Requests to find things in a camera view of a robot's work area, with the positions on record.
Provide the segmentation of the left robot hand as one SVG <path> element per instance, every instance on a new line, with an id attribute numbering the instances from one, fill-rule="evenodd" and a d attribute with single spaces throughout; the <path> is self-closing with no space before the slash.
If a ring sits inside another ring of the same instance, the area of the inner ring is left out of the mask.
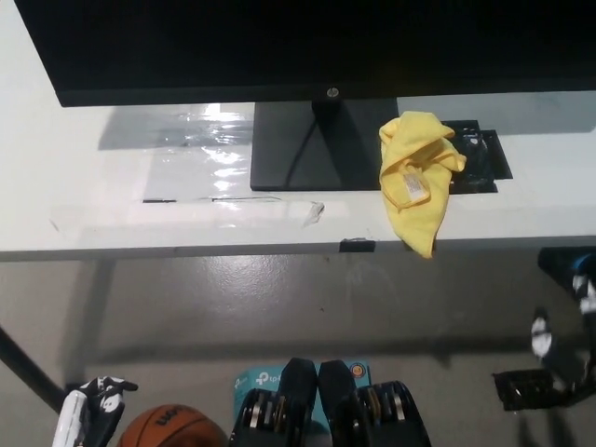
<path id="1" fill-rule="evenodd" d="M 73 389 L 63 401 L 52 447 L 105 447 L 125 409 L 124 393 L 138 385 L 114 376 L 99 376 Z"/>

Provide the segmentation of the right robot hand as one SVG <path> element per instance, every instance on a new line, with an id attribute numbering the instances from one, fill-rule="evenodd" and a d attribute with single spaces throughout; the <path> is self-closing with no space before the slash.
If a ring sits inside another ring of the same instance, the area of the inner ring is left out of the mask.
<path id="1" fill-rule="evenodd" d="M 595 367 L 595 285 L 593 276 L 576 274 L 572 279 L 575 299 L 589 339 L 589 359 L 560 347 L 549 325 L 549 316 L 538 308 L 531 327 L 532 350 L 542 365 L 567 386 L 585 381 Z"/>

